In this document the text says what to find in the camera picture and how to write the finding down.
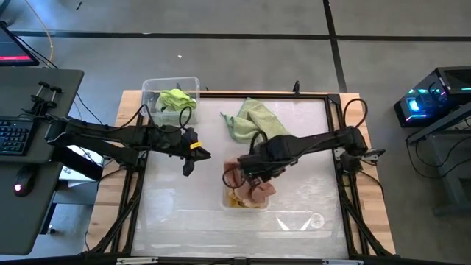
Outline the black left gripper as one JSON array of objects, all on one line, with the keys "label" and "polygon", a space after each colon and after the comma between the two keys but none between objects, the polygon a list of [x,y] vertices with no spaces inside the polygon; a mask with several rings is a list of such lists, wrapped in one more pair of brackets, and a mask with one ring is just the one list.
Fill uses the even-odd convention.
[{"label": "black left gripper", "polygon": [[198,142],[198,134],[195,132],[193,127],[184,129],[180,138],[181,154],[179,155],[180,160],[185,159],[183,165],[183,175],[188,177],[194,170],[195,161],[208,160],[211,158],[211,153],[202,147],[191,146]]}]

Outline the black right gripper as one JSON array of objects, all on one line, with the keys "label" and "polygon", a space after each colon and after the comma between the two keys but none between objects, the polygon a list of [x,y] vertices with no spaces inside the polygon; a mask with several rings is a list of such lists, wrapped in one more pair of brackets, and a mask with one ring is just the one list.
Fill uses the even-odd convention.
[{"label": "black right gripper", "polygon": [[279,177],[295,161],[290,140],[294,140],[293,135],[279,135],[256,146],[252,144],[249,153],[238,158],[242,184],[266,190],[265,181]]}]

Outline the salmon pink checked towel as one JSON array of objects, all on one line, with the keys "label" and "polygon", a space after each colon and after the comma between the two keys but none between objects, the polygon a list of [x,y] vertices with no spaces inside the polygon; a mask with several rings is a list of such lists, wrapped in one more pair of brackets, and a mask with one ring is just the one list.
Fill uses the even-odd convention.
[{"label": "salmon pink checked towel", "polygon": [[276,193],[275,187],[271,183],[267,183],[266,190],[254,189],[247,184],[242,184],[241,170],[239,163],[235,158],[224,162],[224,176],[226,188],[232,189],[235,195],[240,199],[248,199],[257,205],[256,208],[264,208],[268,202],[268,198]]}]

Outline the yellow checked towel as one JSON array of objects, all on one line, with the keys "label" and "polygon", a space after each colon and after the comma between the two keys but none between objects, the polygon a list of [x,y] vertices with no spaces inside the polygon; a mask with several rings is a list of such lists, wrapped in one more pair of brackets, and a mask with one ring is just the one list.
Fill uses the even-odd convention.
[{"label": "yellow checked towel", "polygon": [[256,208],[257,205],[248,199],[240,199],[236,196],[234,190],[227,189],[227,204],[231,208]]}]

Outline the small clear plastic bin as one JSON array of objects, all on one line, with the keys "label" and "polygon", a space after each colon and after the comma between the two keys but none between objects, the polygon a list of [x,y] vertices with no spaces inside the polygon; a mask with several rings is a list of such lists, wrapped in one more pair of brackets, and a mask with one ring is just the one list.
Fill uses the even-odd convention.
[{"label": "small clear plastic bin", "polygon": [[268,198],[268,202],[267,202],[267,204],[264,208],[231,208],[231,207],[229,207],[228,204],[227,204],[227,198],[226,198],[226,195],[227,195],[226,185],[227,184],[223,180],[223,178],[222,178],[222,182],[223,182],[222,206],[225,210],[227,210],[227,211],[242,211],[242,212],[259,212],[259,211],[264,211],[269,207],[269,198]]}]

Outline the white table mat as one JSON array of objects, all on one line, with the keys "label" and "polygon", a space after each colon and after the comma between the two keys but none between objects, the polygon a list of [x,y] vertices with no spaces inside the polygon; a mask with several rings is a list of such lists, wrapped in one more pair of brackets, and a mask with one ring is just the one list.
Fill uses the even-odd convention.
[{"label": "white table mat", "polygon": [[168,257],[346,258],[347,243],[331,151],[305,155],[272,180],[276,193],[259,212],[222,206],[223,164],[245,155],[221,113],[241,99],[202,99],[195,126],[211,158],[182,174],[178,158],[150,152],[132,254]]}]

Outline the pale green towel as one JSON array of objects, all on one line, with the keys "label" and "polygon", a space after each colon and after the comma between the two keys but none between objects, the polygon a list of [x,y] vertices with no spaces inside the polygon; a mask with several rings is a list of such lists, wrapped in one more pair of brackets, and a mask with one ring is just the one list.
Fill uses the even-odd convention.
[{"label": "pale green towel", "polygon": [[268,139],[289,135],[278,117],[257,99],[246,98],[236,116],[221,113],[230,137],[240,143],[249,144],[258,131],[266,133]]}]

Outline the large clear plastic bin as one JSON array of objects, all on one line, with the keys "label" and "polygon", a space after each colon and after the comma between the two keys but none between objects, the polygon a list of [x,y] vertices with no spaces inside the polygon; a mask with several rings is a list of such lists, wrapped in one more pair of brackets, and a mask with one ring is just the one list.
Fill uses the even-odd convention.
[{"label": "large clear plastic bin", "polygon": [[[177,111],[172,107],[166,108],[163,113],[159,113],[155,109],[155,103],[162,91],[172,90],[179,83],[182,91],[191,98],[197,100],[197,107],[192,110],[189,107],[181,111]],[[150,117],[153,122],[159,126],[169,124],[179,126],[186,121],[187,125],[194,125],[199,122],[199,79],[196,77],[169,77],[160,79],[148,79],[142,85],[141,104],[147,105],[150,111]]]}]

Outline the white paper sheet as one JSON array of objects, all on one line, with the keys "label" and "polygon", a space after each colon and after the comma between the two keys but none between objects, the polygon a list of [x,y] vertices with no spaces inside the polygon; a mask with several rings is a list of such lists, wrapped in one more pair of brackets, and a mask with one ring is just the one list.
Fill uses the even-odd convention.
[{"label": "white paper sheet", "polygon": [[[80,157],[85,158],[89,161],[93,161],[98,166],[104,165],[105,159],[96,152],[75,145],[68,146],[68,148],[78,154]],[[62,168],[59,180],[71,181],[73,183],[85,183],[92,181],[91,178],[86,177],[85,175],[74,171],[73,169],[70,169],[66,166]]]}]

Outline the black desk clamp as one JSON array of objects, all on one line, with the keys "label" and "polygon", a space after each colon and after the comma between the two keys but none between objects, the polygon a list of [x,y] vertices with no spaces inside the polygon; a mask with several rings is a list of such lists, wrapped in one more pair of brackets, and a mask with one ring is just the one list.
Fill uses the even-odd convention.
[{"label": "black desk clamp", "polygon": [[[31,95],[30,99],[33,102],[33,106],[30,109],[24,109],[22,108],[21,110],[29,115],[33,116],[35,118],[41,118],[44,117],[49,109],[54,109],[57,107],[57,103],[55,101],[56,95],[63,93],[63,89],[57,86],[51,86],[49,83],[40,81],[39,83],[39,89],[35,95]],[[41,93],[45,90],[50,90],[52,92],[52,97],[49,100],[44,99],[41,97]]]}]

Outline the black computer mouse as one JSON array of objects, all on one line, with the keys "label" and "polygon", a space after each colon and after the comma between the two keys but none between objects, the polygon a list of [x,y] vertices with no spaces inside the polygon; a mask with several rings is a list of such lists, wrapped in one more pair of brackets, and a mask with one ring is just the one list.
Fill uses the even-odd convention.
[{"label": "black computer mouse", "polygon": [[37,169],[36,165],[29,164],[23,166],[18,171],[13,186],[14,195],[17,197],[25,197],[31,193],[34,188]]}]

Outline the black backlit keyboard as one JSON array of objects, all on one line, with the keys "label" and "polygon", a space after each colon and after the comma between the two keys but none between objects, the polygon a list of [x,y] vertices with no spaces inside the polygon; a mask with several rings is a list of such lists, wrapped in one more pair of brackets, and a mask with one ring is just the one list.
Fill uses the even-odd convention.
[{"label": "black backlit keyboard", "polygon": [[34,131],[34,119],[0,116],[0,155],[25,156]]}]

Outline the black desk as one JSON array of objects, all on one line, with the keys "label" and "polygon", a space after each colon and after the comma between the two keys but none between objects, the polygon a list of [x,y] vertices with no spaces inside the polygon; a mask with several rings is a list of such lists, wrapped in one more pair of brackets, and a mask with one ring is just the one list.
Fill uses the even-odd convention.
[{"label": "black desk", "polygon": [[[84,71],[29,67],[0,67],[0,116],[18,116],[30,109],[30,96],[39,82],[59,87],[52,115],[65,117],[84,77]],[[26,157],[0,155],[0,254],[27,255],[32,251],[52,199],[62,163],[51,162],[54,147],[44,140],[48,124],[38,126]],[[17,173],[26,163],[40,162],[35,184],[29,195],[14,194]]]}]

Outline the computer case with coloured lights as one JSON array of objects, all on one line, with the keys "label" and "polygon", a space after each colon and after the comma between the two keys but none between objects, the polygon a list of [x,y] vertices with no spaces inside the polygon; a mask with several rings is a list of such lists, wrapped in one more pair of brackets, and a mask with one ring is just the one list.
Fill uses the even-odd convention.
[{"label": "computer case with coloured lights", "polygon": [[438,67],[394,104],[403,128],[426,127],[471,102],[471,66]]}]

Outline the grey side desk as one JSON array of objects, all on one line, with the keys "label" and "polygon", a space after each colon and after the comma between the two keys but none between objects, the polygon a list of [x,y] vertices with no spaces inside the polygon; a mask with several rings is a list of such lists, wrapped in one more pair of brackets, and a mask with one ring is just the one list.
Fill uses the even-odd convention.
[{"label": "grey side desk", "polygon": [[471,102],[406,138],[406,146],[414,147],[417,158],[419,143],[425,144],[426,155],[432,161],[419,162],[436,170],[434,176],[419,175],[439,180],[444,187],[447,203],[433,209],[436,216],[471,214],[471,122],[467,128],[452,128],[467,118],[471,118]]}]

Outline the computer monitor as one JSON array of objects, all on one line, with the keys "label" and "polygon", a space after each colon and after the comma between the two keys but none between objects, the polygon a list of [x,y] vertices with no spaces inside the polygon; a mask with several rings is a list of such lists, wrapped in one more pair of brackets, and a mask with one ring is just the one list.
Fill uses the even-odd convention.
[{"label": "computer monitor", "polygon": [[0,21],[0,67],[38,66],[39,64],[32,53],[6,28],[5,23]]}]

